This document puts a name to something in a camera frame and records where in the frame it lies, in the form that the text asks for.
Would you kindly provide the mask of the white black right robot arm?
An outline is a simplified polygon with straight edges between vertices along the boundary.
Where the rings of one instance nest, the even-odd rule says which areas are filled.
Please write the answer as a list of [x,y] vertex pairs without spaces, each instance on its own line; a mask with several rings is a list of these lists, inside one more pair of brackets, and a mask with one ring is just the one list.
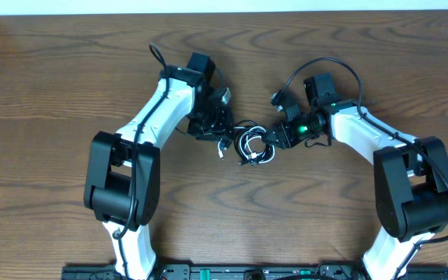
[[326,135],[354,149],[373,166],[381,229],[362,257],[369,279],[397,279],[425,244],[448,240],[448,156],[437,137],[416,138],[384,124],[354,100],[336,93],[307,96],[310,112],[276,93],[271,103],[286,119],[271,126],[264,143],[290,149]]

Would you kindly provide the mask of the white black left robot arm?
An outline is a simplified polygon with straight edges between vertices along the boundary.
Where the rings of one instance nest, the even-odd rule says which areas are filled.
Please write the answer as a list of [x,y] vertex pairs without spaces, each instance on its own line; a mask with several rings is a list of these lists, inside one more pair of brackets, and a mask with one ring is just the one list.
[[149,223],[161,188],[161,150],[183,118],[187,134],[232,143],[229,89],[211,84],[213,64],[166,66],[148,103],[114,133],[98,132],[91,143],[83,202],[110,235],[116,279],[147,279],[156,264]]

